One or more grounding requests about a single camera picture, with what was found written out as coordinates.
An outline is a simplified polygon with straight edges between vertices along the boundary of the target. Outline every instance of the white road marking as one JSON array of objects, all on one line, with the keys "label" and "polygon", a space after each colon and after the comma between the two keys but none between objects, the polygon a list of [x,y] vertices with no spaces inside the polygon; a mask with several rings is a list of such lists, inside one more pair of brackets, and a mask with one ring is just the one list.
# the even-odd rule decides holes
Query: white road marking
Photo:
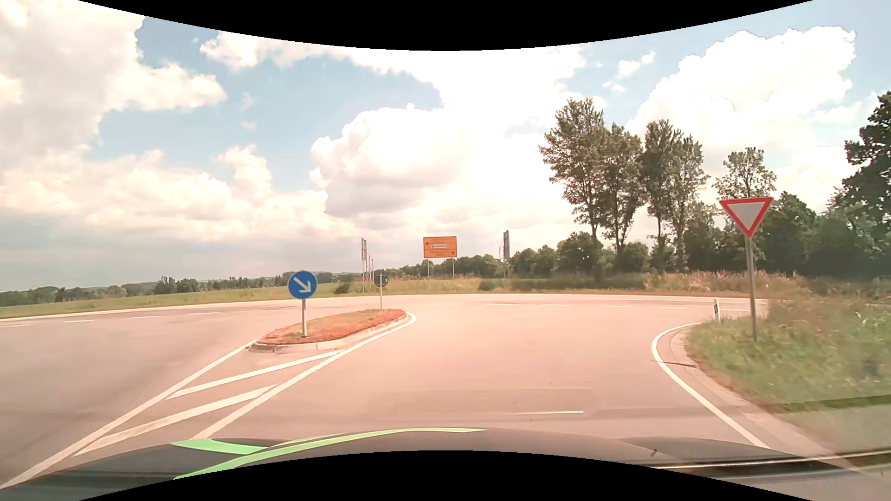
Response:
[{"label": "white road marking", "polygon": [[321,369],[322,367],[325,367],[326,365],[330,364],[330,363],[333,362],[334,360],[337,360],[338,358],[343,357],[343,356],[346,355],[347,353],[350,353],[350,352],[352,352],[352,351],[355,351],[355,350],[357,350],[357,349],[360,349],[362,346],[365,346],[366,344],[368,344],[368,343],[370,343],[370,342],[372,342],[372,341],[374,341],[374,340],[378,340],[378,339],[380,339],[380,338],[386,336],[387,334],[394,333],[394,332],[396,332],[396,331],[398,331],[398,330],[400,330],[400,329],[404,329],[404,328],[408,327],[408,326],[411,325],[411,324],[414,324],[414,321],[415,321],[415,319],[416,319],[415,316],[412,315],[411,313],[408,313],[408,316],[410,316],[410,317],[412,318],[412,321],[411,321],[411,322],[409,322],[409,323],[407,323],[407,324],[399,325],[398,327],[394,327],[394,328],[392,328],[392,329],[389,329],[388,331],[384,331],[383,333],[377,334],[376,336],[372,336],[372,337],[368,338],[367,340],[362,341],[362,342],[356,344],[356,345],[353,346],[353,347],[350,347],[350,348],[348,348],[348,349],[345,349],[345,350],[341,351],[340,353],[338,353],[338,354],[335,355],[334,357],[331,357],[331,358],[325,360],[325,361],[322,362],[321,364],[319,364],[319,365],[314,365],[314,366],[310,367],[310,368],[307,369],[306,371],[303,371],[302,373],[297,374],[296,376],[290,378],[288,381],[283,382],[282,384],[276,386],[276,387],[273,388],[272,390],[269,390],[267,393],[264,393],[261,397],[259,397],[259,398],[255,399],[255,400],[253,400],[252,402],[250,402],[250,403],[248,403],[248,404],[246,404],[246,405],[244,405],[244,406],[242,406],[242,407],[239,407],[238,409],[236,409],[234,412],[232,412],[232,413],[229,414],[228,416],[224,417],[223,419],[217,421],[216,423],[211,424],[209,427],[207,427],[206,429],[204,429],[203,431],[201,431],[200,433],[198,433],[197,435],[195,435],[194,438],[195,438],[195,439],[206,439],[206,438],[209,438],[211,435],[213,435],[214,433],[216,433],[216,432],[218,432],[218,431],[224,429],[224,428],[225,428],[226,426],[228,426],[229,424],[232,424],[232,422],[234,422],[236,419],[238,419],[238,418],[242,417],[243,415],[247,414],[247,413],[250,412],[252,409],[254,409],[254,408],[256,408],[257,406],[259,406],[260,404],[262,404],[263,402],[266,402],[266,401],[269,400],[270,398],[272,398],[272,397],[278,395],[279,393],[281,393],[281,392],[287,390],[288,388],[290,388],[290,387],[293,386],[294,384],[297,384],[298,382],[300,382],[301,380],[303,380],[304,378],[306,378],[306,377],[309,376],[310,374],[312,374],[312,373],[314,373],[315,371]]},{"label": "white road marking", "polygon": [[320,358],[333,357],[340,353],[340,350],[332,351],[329,353],[323,353],[322,355],[316,355],[315,357],[301,358],[300,360],[294,360],[293,362],[288,362],[286,364],[273,365],[271,367],[267,367],[265,369],[259,369],[257,371],[253,371],[250,373],[239,374],[232,377],[227,377],[225,379],[220,379],[212,382],[205,382],[204,384],[199,384],[198,386],[192,386],[191,388],[186,388],[185,390],[180,390],[173,395],[170,395],[168,399],[182,397],[183,395],[188,395],[190,393],[194,393],[195,391],[206,390],[208,388],[214,388],[215,386],[219,386],[221,384],[227,384],[228,382],[236,382],[242,379],[248,379],[249,377],[254,377],[255,375],[267,374],[273,371],[280,371],[282,369],[287,369],[288,367],[293,367],[295,365],[305,364],[306,362],[312,362],[313,360],[318,360]]},{"label": "white road marking", "polygon": [[513,415],[584,414],[584,411],[513,412]]},{"label": "white road marking", "polygon": [[180,413],[176,413],[174,415],[169,415],[167,417],[162,417],[150,423],[140,424],[139,426],[135,426],[130,428],[129,430],[119,431],[118,433],[114,433],[113,435],[109,435],[107,437],[103,437],[93,442],[89,447],[83,448],[75,454],[74,456],[80,456],[81,454],[90,452],[91,450],[96,450],[97,448],[107,447],[111,444],[118,443],[122,440],[133,438],[137,435],[142,435],[143,433],[148,433],[149,431],[157,430],[158,428],[163,428],[165,426],[169,426],[170,424],[179,423],[180,421],[184,421],[191,417],[195,417],[196,415],[207,414],[208,412],[213,412],[215,410],[221,409],[223,407],[233,406],[235,404],[240,404],[245,400],[250,400],[252,398],[257,398],[262,395],[264,392],[270,390],[275,385],[271,384],[266,386],[265,388],[260,388],[259,390],[248,391],[247,393],[242,393],[241,395],[236,395],[230,398],[224,398],[222,400],[218,400],[216,402],[212,402],[209,404],[205,404],[200,407],[195,407],[194,409],[189,409],[187,411],[183,411]]},{"label": "white road marking", "polygon": [[712,411],[712,414],[718,416],[718,418],[721,421],[724,421],[731,428],[738,431],[740,433],[740,435],[745,437],[748,441],[752,442],[752,444],[754,444],[758,447],[761,447],[761,448],[769,448],[769,447],[767,447],[767,444],[765,444],[758,437],[753,435],[749,430],[746,430],[745,428],[743,428],[741,424],[733,421],[733,419],[730,416],[728,416],[727,414],[723,413],[721,411],[721,409],[715,407],[711,402],[709,402],[702,395],[699,395],[693,388],[690,387],[690,385],[688,385],[677,374],[675,374],[674,371],[672,371],[668,367],[668,365],[662,360],[662,357],[659,356],[659,352],[657,350],[657,345],[659,343],[659,340],[662,339],[662,336],[664,336],[672,331],[677,331],[678,329],[683,329],[684,327],[691,327],[691,326],[699,325],[699,324],[702,324],[702,322],[697,322],[695,324],[681,325],[679,327],[672,327],[671,329],[668,329],[667,331],[664,331],[660,335],[656,336],[653,339],[653,342],[650,344],[650,350],[653,353],[653,358],[656,359],[659,366],[662,367],[662,370],[664,370],[666,372],[666,374],[668,374],[668,376],[671,377],[672,380],[674,380],[674,382],[676,382],[678,384],[678,386],[683,388],[687,393],[690,393],[691,397],[695,398],[700,404],[705,406],[706,409]]},{"label": "white road marking", "polygon": [[182,381],[171,386],[170,388],[162,391],[157,397],[146,401],[139,407],[122,415],[121,417],[112,421],[111,423],[106,424],[99,430],[96,430],[93,433],[90,433],[89,435],[85,436],[83,439],[78,440],[77,442],[71,444],[70,446],[63,449],[62,451],[54,454],[53,456],[46,458],[45,460],[41,461],[38,464],[35,464],[34,466],[28,468],[25,472],[20,473],[19,475],[14,477],[12,480],[7,481],[3,485],[0,485],[0,489],[5,489],[5,488],[15,485],[17,483],[22,483],[23,481],[34,478],[36,475],[40,474],[41,472],[44,472],[45,470],[51,468],[54,464],[59,463],[62,459],[65,459],[66,457],[71,456],[72,454],[74,454],[75,452],[77,452],[78,450],[83,448],[84,446],[87,446],[90,443],[92,443],[94,440],[99,439],[105,433],[108,433],[109,431],[114,430],[115,428],[119,427],[121,424],[126,423],[127,421],[132,419],[133,416],[138,415],[145,409],[157,404],[164,398],[167,398],[167,396],[170,395],[171,393],[179,390],[180,388],[183,388],[183,386],[185,386],[186,384],[189,384],[190,382],[195,381],[196,379],[200,378],[203,374],[205,374],[210,369],[216,367],[217,365],[222,364],[229,358],[234,357],[235,355],[238,355],[244,349],[246,349],[248,346],[250,346],[250,344],[253,343],[254,341],[242,344],[240,347],[233,349],[232,351],[223,355],[222,357],[218,358],[217,360],[211,362],[208,365],[205,365],[204,368],[200,369],[197,373],[192,374],[191,376],[183,379]]}]

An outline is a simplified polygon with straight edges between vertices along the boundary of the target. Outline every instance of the asphalt road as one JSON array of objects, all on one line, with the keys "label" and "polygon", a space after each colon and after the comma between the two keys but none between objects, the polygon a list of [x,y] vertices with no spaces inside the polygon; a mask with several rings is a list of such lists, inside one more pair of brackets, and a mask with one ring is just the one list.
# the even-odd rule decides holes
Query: asphalt road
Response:
[{"label": "asphalt road", "polygon": [[[747,300],[721,303],[726,316],[748,315]],[[314,318],[376,308],[378,298],[308,305]],[[385,297],[384,306],[413,322],[309,360],[243,349],[298,322],[298,301],[0,321],[0,483],[196,436],[409,425],[757,437],[796,452],[769,424],[707,408],[694,393],[714,399],[711,389],[684,388],[656,361],[654,339],[711,318],[711,299],[471,294]],[[669,363],[670,341],[658,344]]]}]

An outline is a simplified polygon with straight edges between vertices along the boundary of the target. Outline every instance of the green marking on hood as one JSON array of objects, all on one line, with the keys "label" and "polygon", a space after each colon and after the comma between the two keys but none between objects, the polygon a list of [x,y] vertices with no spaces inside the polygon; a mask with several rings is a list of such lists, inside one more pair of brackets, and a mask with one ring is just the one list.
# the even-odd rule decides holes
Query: green marking on hood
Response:
[{"label": "green marking on hood", "polygon": [[366,433],[356,433],[353,435],[344,435],[341,437],[334,437],[331,439],[319,439],[311,442],[305,442],[289,447],[282,448],[270,448],[264,450],[262,452],[256,452],[249,456],[235,457],[234,459],[230,459],[229,461],[225,461],[220,464],[216,464],[214,466],[210,466],[208,468],[204,468],[203,470],[198,470],[197,472],[186,473],[184,475],[179,475],[176,477],[177,479],[183,479],[185,477],[192,477],[194,475],[202,475],[203,473],[212,473],[212,472],[221,472],[224,470],[232,470],[233,468],[237,468],[239,466],[244,466],[245,464],[255,463],[257,461],[262,461],[264,459],[269,459],[271,457],[276,456],[286,456],[291,453],[301,452],[304,450],[308,450],[311,448],[320,448],[324,446],[339,444],[343,442],[349,442],[353,440],[361,440],[361,439],[369,439],[371,437],[380,437],[383,435],[393,435],[396,433],[406,433],[409,431],[444,431],[450,433],[467,433],[471,431],[486,431],[480,430],[479,428],[399,428],[395,430],[381,430],[381,431],[369,431]]},{"label": "green marking on hood", "polygon": [[197,450],[207,450],[210,452],[223,452],[226,454],[237,454],[239,456],[254,454],[255,452],[259,452],[259,451],[265,449],[265,447],[262,447],[262,446],[248,446],[248,445],[244,445],[244,444],[233,444],[231,442],[223,442],[223,441],[214,440],[214,439],[182,440],[179,442],[173,442],[170,445],[181,447],[181,448],[193,448],[193,449],[197,449]]}]

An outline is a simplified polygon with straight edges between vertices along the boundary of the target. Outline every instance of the traffic island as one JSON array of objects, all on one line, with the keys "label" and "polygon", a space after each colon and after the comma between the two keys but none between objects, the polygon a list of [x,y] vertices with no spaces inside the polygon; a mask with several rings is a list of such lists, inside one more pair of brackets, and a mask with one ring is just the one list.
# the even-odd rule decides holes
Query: traffic island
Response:
[{"label": "traffic island", "polygon": [[293,353],[338,349],[382,333],[407,318],[408,314],[401,309],[365,309],[324,316],[307,322],[307,337],[303,337],[302,324],[288,325],[258,339],[249,350]]}]

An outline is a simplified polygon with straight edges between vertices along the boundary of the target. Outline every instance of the red and white triangular sign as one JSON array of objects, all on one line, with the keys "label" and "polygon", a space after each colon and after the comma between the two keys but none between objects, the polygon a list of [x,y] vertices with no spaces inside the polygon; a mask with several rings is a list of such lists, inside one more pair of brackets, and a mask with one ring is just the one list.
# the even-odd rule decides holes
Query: red and white triangular sign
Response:
[{"label": "red and white triangular sign", "polygon": [[773,197],[741,198],[738,200],[721,200],[721,207],[730,214],[742,233],[751,238],[755,234],[767,208],[771,206]]}]

